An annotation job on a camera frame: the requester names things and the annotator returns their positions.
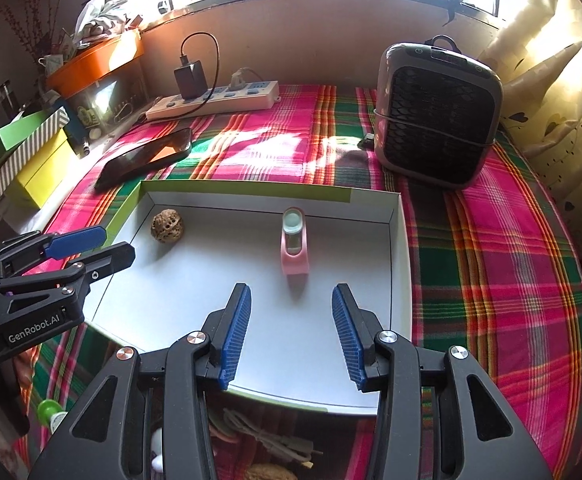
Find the portable heater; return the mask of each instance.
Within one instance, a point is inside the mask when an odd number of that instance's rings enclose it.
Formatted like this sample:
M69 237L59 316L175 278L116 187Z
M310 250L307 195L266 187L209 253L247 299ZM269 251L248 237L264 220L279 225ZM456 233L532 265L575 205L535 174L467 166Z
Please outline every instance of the portable heater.
M469 186L494 143L501 105L498 76L460 51L392 45L380 62L375 154L389 170Z

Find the walnut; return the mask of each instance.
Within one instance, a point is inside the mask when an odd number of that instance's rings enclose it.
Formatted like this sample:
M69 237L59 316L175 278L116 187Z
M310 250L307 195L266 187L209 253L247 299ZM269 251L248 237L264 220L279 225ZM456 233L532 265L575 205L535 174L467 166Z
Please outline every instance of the walnut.
M245 471L244 480L297 480L297 476L280 465L252 464Z
M174 209L165 209L153 217L151 236L159 242L177 242L183 233L182 217Z

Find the yellow box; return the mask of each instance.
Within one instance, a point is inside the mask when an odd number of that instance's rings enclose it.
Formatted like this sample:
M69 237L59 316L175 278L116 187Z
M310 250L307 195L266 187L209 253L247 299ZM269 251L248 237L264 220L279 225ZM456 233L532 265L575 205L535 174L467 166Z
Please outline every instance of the yellow box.
M15 204L40 209L77 161L61 128L24 165L5 194Z

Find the screw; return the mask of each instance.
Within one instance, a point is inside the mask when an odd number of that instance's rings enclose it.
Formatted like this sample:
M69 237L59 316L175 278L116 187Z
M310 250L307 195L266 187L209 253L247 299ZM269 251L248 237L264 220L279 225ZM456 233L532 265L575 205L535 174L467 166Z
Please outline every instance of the screw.
M123 346L116 352L116 357L120 359L120 361L126 361L133 357L133 349L130 346Z
M187 335L187 341L191 343L191 345L199 345L207 340L207 334L200 331L191 332Z
M378 333L377 338L380 339L380 341L383 343L395 343L398 341L398 334L393 330L383 330L382 332Z
M466 359L469 355L469 352L463 346L452 346L450 352L456 359Z

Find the blue gripper pad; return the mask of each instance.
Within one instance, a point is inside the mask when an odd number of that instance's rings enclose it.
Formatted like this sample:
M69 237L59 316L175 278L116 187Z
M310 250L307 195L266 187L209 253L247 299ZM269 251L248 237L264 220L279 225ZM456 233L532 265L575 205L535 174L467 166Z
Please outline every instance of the blue gripper pad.
M235 377L244 336L249 325L249 317L251 317L251 289L245 285L238 305L235 307L225 344L222 346L222 370L218 376L218 384L223 390L226 390Z
M44 249L44 256L62 260L74 254L100 247L106 241L106 229L100 225L53 237Z
M340 337L340 346L342 346L344 360L347 363L349 377L356 383L357 389L361 390L367 381L362 343L338 287L334 288L331 295L331 311L335 321L335 328L338 330L338 336Z

